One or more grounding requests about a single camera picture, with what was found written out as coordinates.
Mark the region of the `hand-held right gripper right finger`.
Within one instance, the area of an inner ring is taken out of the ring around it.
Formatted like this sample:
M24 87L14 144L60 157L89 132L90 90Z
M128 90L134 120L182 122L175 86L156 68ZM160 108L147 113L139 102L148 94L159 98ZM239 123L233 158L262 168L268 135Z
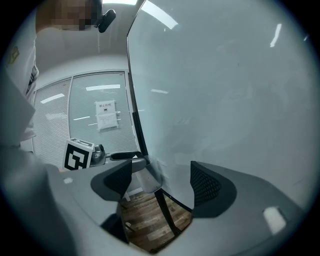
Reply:
M265 212L275 213L283 229L303 216L303 210L270 182L225 167L191 161L194 193L192 217L205 219L218 233L271 235Z

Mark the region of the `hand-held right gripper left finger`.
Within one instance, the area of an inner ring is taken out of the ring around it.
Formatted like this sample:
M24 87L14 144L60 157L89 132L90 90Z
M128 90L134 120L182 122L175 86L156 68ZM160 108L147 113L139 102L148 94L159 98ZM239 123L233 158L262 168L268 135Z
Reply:
M87 169L59 172L47 164L49 185L56 200L68 206L76 205L97 225L116 214L122 193L121 181L131 177L130 160L111 161Z

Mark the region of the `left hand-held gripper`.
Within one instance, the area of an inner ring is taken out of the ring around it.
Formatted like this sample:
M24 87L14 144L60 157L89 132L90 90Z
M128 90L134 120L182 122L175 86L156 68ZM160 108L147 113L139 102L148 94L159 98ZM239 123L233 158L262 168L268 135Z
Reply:
M143 170L147 161L140 158L140 151L127 151L112 153L109 158L112 161L131 160L131 172ZM101 166L106 162L106 152L102 144L94 144L78 138L70 138L65 143L63 155L63 169L74 171Z

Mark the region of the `person's white t-shirt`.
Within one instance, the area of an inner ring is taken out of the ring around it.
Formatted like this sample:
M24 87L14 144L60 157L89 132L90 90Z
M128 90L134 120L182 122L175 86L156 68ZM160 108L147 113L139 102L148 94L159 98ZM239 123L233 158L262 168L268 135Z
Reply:
M32 95L36 66L36 11L20 25L0 61L0 147L19 147L34 137Z

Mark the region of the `whiteboard on black stand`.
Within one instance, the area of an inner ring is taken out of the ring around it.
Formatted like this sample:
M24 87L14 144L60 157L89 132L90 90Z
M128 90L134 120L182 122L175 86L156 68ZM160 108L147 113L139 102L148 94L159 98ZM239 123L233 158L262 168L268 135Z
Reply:
M127 35L148 154L192 209L192 161L258 177L293 202L257 212L300 225L320 179L320 62L278 0L143 0Z

